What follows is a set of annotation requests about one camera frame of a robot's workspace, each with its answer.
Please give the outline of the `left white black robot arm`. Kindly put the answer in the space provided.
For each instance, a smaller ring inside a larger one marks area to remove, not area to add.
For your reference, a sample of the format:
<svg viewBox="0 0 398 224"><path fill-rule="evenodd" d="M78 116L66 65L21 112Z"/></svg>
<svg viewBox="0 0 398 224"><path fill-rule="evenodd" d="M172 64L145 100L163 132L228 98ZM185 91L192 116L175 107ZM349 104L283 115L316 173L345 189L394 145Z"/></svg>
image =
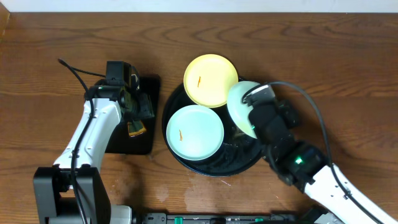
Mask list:
<svg viewBox="0 0 398 224"><path fill-rule="evenodd" d="M40 223L138 223L133 209L111 204L100 169L106 151L152 150L160 82L140 79L125 62L108 62L106 73L85 89L84 112L68 146L33 178Z"/></svg>

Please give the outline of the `light green plate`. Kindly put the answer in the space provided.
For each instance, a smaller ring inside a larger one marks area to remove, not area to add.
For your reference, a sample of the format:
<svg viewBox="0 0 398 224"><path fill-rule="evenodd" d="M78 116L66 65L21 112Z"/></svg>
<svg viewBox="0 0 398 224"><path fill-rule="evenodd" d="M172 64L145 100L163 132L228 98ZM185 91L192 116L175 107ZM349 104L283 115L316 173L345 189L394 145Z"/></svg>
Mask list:
<svg viewBox="0 0 398 224"><path fill-rule="evenodd" d="M257 136L252 129L248 116L252 106L242 103L243 95L250 89L258 86L259 83L252 81L241 81L233 85L228 93L227 109L234 124L246 135L256 139Z"/></svg>

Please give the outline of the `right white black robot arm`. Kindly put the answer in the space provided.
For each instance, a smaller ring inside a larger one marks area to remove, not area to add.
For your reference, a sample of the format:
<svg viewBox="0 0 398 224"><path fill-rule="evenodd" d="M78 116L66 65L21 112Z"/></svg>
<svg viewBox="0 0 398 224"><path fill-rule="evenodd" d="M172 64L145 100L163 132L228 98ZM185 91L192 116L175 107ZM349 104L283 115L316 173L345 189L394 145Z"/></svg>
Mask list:
<svg viewBox="0 0 398 224"><path fill-rule="evenodd" d="M320 123L325 152L298 141L290 129L298 125L297 114L275 98L274 83L257 85L241 98L252 106L248 118L258 140L265 145L265 160L278 178L293 185L323 205L343 223L396 223L396 220L360 192L333 162L322 114L314 100L299 86L297 90L313 107Z"/></svg>

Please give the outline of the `orange green sponge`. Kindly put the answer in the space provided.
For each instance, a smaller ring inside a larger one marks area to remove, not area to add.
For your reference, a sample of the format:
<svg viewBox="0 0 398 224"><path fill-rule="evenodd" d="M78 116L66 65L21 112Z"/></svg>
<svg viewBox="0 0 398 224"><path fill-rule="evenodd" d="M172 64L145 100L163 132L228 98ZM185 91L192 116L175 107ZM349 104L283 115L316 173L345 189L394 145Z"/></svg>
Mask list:
<svg viewBox="0 0 398 224"><path fill-rule="evenodd" d="M129 121L127 123L127 131L129 137L132 138L134 136L144 134L147 131L147 128L144 126L144 123L141 120Z"/></svg>

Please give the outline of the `mint green plate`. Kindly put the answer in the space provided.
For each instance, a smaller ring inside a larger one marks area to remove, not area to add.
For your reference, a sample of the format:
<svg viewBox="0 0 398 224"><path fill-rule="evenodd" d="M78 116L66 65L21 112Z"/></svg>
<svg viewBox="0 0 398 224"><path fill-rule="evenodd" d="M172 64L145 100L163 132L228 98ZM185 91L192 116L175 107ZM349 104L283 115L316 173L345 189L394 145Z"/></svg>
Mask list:
<svg viewBox="0 0 398 224"><path fill-rule="evenodd" d="M166 140L172 152L189 161L212 156L224 139L224 126L211 109L189 105L176 111L166 128Z"/></svg>

